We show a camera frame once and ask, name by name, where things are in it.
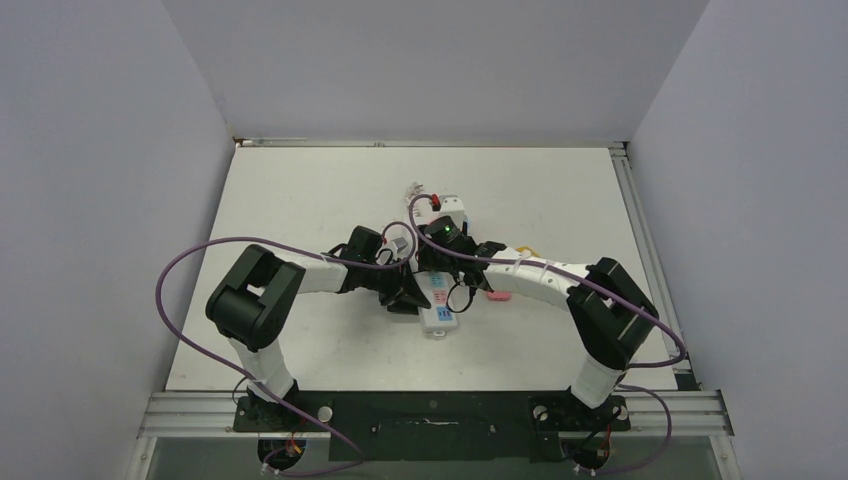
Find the white power strip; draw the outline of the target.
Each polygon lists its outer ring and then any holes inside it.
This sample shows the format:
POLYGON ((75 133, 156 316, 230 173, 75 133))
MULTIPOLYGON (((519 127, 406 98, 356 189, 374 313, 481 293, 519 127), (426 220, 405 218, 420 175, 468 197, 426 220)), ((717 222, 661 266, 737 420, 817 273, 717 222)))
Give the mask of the white power strip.
POLYGON ((415 279, 421 292, 430 302, 429 308, 418 309, 419 323, 425 335, 441 339, 459 327, 459 315, 448 308, 448 293, 455 285, 447 273, 418 272, 415 279))

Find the pink square plug adapter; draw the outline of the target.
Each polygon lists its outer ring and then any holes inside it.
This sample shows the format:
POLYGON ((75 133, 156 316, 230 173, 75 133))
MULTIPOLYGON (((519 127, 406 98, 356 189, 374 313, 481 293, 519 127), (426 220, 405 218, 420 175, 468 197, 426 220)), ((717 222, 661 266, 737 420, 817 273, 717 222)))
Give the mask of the pink square plug adapter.
POLYGON ((486 298, 489 301, 493 301, 493 302, 507 302, 507 301, 511 300, 512 294, 510 292, 505 292, 505 291, 493 291, 493 292, 487 292, 486 298))

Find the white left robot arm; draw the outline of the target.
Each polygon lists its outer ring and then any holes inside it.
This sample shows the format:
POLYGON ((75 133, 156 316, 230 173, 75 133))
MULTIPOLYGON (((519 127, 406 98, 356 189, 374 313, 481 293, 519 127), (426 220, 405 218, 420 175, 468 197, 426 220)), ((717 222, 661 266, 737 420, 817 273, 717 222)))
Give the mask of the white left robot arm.
POLYGON ((278 337, 300 294, 374 291, 392 313, 417 314, 432 307, 403 260, 377 262, 388 241, 357 226, 342 246, 316 258, 285 260, 256 244, 247 246, 210 295, 205 315, 236 350, 253 376, 247 405, 274 430, 296 421, 297 380, 287 368, 278 337))

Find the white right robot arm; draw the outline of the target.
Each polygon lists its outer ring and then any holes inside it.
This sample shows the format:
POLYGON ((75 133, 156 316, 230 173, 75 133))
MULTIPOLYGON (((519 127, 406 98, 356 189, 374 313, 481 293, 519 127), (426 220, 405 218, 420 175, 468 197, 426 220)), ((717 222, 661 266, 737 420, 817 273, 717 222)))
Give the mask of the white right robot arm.
POLYGON ((589 428, 655 325, 652 302, 616 260, 567 265, 526 256, 502 243, 478 243, 448 216, 418 227, 417 259, 470 289, 506 292, 567 311, 586 350, 565 401, 567 419, 589 428))

